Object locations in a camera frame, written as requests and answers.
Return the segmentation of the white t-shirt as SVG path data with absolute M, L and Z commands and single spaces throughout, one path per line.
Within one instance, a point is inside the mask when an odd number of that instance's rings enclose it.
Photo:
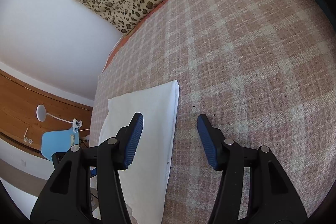
M 135 113 L 143 116 L 143 130 L 132 164 L 120 171 L 131 223 L 161 223 L 169 180 L 179 85 L 176 80 L 108 100 L 108 115 L 99 142 L 115 137 Z

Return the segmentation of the yellow cloth on chair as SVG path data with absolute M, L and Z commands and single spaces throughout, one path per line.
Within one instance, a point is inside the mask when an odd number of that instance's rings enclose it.
M 71 134 L 70 135 L 70 146 L 73 146 L 73 145 L 75 145 L 75 135 Z

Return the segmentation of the blue plastic chair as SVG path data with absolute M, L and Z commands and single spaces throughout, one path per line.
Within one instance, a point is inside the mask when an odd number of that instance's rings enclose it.
M 70 135 L 75 135 L 75 144 L 79 144 L 79 132 L 73 132 L 72 128 L 61 131 L 45 132 L 42 135 L 41 154 L 43 157 L 52 160 L 52 155 L 56 152 L 67 152 L 70 146 Z

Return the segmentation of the white clip desk lamp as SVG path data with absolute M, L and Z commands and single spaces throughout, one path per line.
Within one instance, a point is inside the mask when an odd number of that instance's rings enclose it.
M 54 115 L 48 113 L 46 111 L 46 108 L 45 108 L 44 105 L 38 105 L 37 106 L 37 108 L 36 108 L 36 116 L 37 116 L 38 121 L 40 121 L 40 122 L 44 122 L 46 120 L 46 117 L 50 116 L 50 117 L 52 117 L 54 119 L 57 119 L 59 121 L 72 124 L 72 130 L 73 130 L 73 132 L 75 132 L 76 130 L 80 130 L 80 128 L 83 125 L 82 121 L 79 121 L 79 120 L 77 120 L 75 118 L 72 121 L 68 121 L 68 120 L 59 118 L 57 116 L 54 116 Z

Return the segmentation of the wooden door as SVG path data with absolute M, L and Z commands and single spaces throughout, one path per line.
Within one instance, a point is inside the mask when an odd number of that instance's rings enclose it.
M 83 122 L 80 137 L 89 135 L 92 108 L 52 95 L 1 71 L 1 140 L 31 155 L 42 158 L 42 135 L 49 131 L 67 130 L 69 123 L 47 116 L 37 119 L 38 105 L 67 121 Z

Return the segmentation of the pink plaid blanket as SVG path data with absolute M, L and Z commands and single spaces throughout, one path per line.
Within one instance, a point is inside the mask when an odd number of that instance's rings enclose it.
M 307 214 L 335 181 L 335 31 L 314 0 L 168 0 L 100 75 L 98 143 L 108 99 L 179 84 L 165 209 L 159 223 L 206 223 L 217 195 L 197 132 L 206 114 L 244 147 L 267 145 Z

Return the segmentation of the orange floral bed sheet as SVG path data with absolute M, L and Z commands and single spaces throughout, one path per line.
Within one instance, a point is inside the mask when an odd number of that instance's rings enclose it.
M 111 50 L 105 66 L 102 70 L 102 72 L 104 72 L 105 69 L 107 69 L 107 67 L 109 66 L 109 64 L 112 62 L 113 58 L 115 57 L 116 53 L 127 43 L 127 41 L 137 32 L 137 30 L 146 22 L 147 19 L 149 19 L 151 17 L 152 14 L 154 14 L 156 11 L 158 11 L 162 6 L 165 5 L 165 3 L 168 0 L 164 0 L 163 2 L 161 2 L 156 8 L 154 8 L 154 10 L 152 10 L 151 12 L 149 12 L 149 14 L 147 14 L 147 16 L 145 16 L 140 22 L 139 24 L 137 24 L 135 26 L 135 28 L 127 35 L 124 35 L 123 37 L 120 38 L 120 40 L 117 42 L 117 44 L 114 46 L 114 48 Z

